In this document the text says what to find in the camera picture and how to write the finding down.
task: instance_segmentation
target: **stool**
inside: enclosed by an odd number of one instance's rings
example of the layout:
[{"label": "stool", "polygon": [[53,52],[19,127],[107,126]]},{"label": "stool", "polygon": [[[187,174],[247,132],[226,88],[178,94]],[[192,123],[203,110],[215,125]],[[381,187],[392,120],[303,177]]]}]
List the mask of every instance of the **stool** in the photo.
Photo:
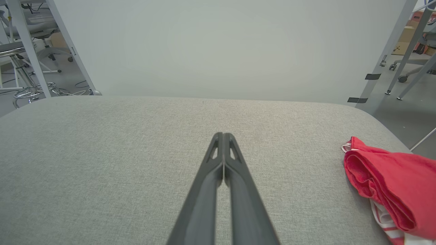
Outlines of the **stool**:
[{"label": "stool", "polygon": [[[26,88],[23,88],[17,91],[14,94],[13,104],[15,108],[19,108],[17,104],[18,99],[28,99],[29,103],[32,103],[32,100],[38,99],[38,95],[41,94],[42,88],[40,84],[35,84],[29,74],[24,70],[24,67],[17,60],[15,55],[19,53],[23,53],[26,50],[24,49],[22,42],[15,42],[10,44],[0,45],[0,58],[9,56],[12,62],[15,65],[17,73],[20,75],[23,82],[26,84]],[[53,82],[47,83],[48,90],[55,93],[57,96],[61,96],[61,91],[56,87],[56,84]]]}]

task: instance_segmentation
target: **white wall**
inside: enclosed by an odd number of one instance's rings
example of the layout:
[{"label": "white wall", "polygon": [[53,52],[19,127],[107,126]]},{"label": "white wall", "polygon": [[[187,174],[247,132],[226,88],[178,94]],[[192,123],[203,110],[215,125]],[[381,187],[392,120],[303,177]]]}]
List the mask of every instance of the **white wall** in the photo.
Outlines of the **white wall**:
[{"label": "white wall", "polygon": [[347,104],[405,0],[54,2],[103,95]]},{"label": "white wall", "polygon": [[416,5],[413,9],[419,8],[419,7],[424,6],[424,5],[425,5],[424,0],[418,0],[418,1],[416,1]]}]

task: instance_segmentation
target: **gray upholstered ottoman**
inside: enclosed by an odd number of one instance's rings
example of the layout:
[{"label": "gray upholstered ottoman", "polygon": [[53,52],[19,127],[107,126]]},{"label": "gray upholstered ottoman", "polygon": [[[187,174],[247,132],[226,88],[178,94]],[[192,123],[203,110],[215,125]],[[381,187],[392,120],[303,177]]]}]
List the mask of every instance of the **gray upholstered ottoman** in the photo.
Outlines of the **gray upholstered ottoman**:
[{"label": "gray upholstered ottoman", "polygon": [[[216,132],[236,137],[282,244],[389,244],[341,145],[408,149],[343,105],[156,97],[43,99],[0,118],[0,243],[164,244]],[[230,244],[218,189],[217,244]]]}]

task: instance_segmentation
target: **floor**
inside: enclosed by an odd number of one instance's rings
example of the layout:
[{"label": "floor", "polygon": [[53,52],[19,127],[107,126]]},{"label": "floor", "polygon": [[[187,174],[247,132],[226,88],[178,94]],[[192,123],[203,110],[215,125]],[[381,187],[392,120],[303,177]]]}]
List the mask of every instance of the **floor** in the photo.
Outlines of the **floor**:
[{"label": "floor", "polygon": [[[79,67],[77,66],[76,62],[69,62],[67,60],[68,57],[63,55],[57,55],[56,61],[52,61],[49,58],[45,58],[42,60],[42,62],[48,66],[52,70],[61,70],[61,73],[46,73],[44,74],[45,80],[47,82],[54,82],[58,88],[63,88],[66,90],[63,90],[64,92],[69,93],[76,93],[82,90],[86,90],[85,95],[89,94],[88,91],[88,84],[85,82],[82,82],[85,80],[82,73],[80,72]],[[10,82],[7,82],[11,79],[14,79],[14,70],[12,67],[12,64],[2,66],[2,81],[3,81],[3,87],[10,88],[10,87],[16,87],[15,80],[12,80]],[[35,83],[39,83],[36,75],[31,76],[32,79],[35,81]],[[84,87],[84,88],[77,88],[75,87],[75,84],[78,82],[82,82],[77,85],[77,87]],[[10,92],[7,94],[0,94],[0,116],[6,115],[12,111],[15,110],[15,107],[12,104],[14,92]],[[18,100],[19,106],[25,106],[27,104],[27,101],[25,99]]]},{"label": "floor", "polygon": [[[377,81],[367,103],[361,109],[373,115],[383,123],[407,147],[412,147],[436,127],[436,75],[426,74],[400,101],[398,95],[413,80],[411,75],[405,83],[396,82],[391,95],[384,94],[395,73],[389,66],[402,55],[391,55],[387,66]],[[429,59],[426,54],[411,55],[411,59]],[[405,74],[419,65],[406,64],[401,74]],[[436,133],[424,141],[413,152],[436,160]]]},{"label": "floor", "polygon": [[[411,58],[428,59],[430,56],[426,54],[412,54]],[[377,81],[377,85],[368,98],[367,103],[361,104],[363,105],[361,109],[377,118],[406,146],[411,147],[436,127],[436,75],[426,74],[426,76],[404,96],[402,101],[397,100],[396,97],[415,75],[411,75],[406,83],[397,82],[391,95],[385,95],[384,92],[386,92],[395,74],[395,71],[388,69],[389,65],[393,63],[394,60],[399,59],[402,59],[402,55],[391,55],[387,60],[388,66],[385,67],[380,79]],[[86,82],[78,84],[77,87],[75,87],[77,83],[85,80],[75,62],[70,63],[67,61],[66,57],[62,56],[59,56],[56,61],[51,61],[46,58],[43,62],[53,70],[62,70],[61,73],[45,74],[47,82],[55,82],[59,88],[67,89],[70,93],[88,89],[88,87],[77,88],[87,86]],[[402,74],[416,67],[418,66],[407,64]],[[13,74],[4,74],[12,72],[12,66],[10,66],[9,70],[2,67],[3,82],[14,78]],[[35,75],[33,75],[32,78],[37,82]],[[8,86],[15,86],[14,81],[4,84],[4,87]],[[14,93],[11,92],[0,95],[0,116],[15,110],[12,105],[13,94]],[[24,106],[26,103],[25,100],[21,100],[19,101],[19,106]],[[435,145],[436,133],[416,148],[414,153],[436,159]]]}]

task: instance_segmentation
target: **red cloth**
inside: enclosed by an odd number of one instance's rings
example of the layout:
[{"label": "red cloth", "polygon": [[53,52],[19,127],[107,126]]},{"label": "red cloth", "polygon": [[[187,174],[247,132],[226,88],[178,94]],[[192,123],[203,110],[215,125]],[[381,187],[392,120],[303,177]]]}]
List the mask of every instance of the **red cloth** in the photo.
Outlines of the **red cloth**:
[{"label": "red cloth", "polygon": [[391,153],[352,137],[344,167],[359,194],[383,205],[399,229],[436,239],[435,160]]}]

